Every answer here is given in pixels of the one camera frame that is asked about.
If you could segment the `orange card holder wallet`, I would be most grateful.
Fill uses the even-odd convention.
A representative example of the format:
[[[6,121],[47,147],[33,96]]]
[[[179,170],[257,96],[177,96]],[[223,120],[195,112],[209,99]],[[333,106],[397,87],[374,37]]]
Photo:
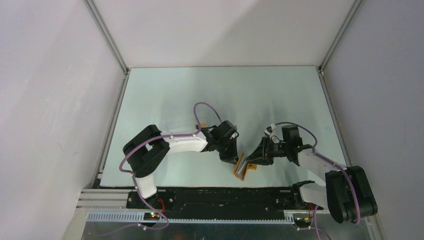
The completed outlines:
[[[256,170],[257,165],[253,163],[248,163],[244,157],[244,152],[242,152],[236,162],[236,165],[233,169],[233,175],[240,181],[244,181],[249,170]]]

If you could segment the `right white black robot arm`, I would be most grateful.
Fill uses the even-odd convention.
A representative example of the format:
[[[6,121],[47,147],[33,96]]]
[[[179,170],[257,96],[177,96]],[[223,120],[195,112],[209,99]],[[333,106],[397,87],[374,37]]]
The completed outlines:
[[[277,124],[271,124],[264,131],[257,148],[240,160],[243,176],[249,165],[271,166],[276,158],[286,158],[324,181],[324,185],[313,180],[295,183],[295,192],[290,196],[295,208],[304,209],[310,203],[314,204],[328,210],[339,224],[359,224],[362,218],[378,213],[378,204],[362,167],[343,165],[320,153],[316,136],[312,137],[313,144],[305,144],[300,130],[308,134],[311,131],[299,124],[286,121],[280,122],[279,126],[282,139],[275,134]]]

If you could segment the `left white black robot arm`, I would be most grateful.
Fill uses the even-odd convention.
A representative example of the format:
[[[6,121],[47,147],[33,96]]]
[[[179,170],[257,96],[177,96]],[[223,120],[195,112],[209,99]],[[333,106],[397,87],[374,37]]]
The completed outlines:
[[[156,125],[148,125],[122,149],[123,162],[130,165],[129,173],[140,192],[138,201],[145,208],[156,206],[158,194],[153,173],[167,155],[217,151],[221,161],[236,164],[239,159],[238,136],[237,127],[228,120],[219,125],[200,127],[194,133],[163,134]]]

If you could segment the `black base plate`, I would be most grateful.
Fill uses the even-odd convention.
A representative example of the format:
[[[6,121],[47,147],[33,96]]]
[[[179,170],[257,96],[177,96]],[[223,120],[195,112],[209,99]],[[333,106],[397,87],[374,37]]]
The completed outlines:
[[[146,201],[167,218],[201,220],[280,220],[315,207],[293,187],[159,187]]]

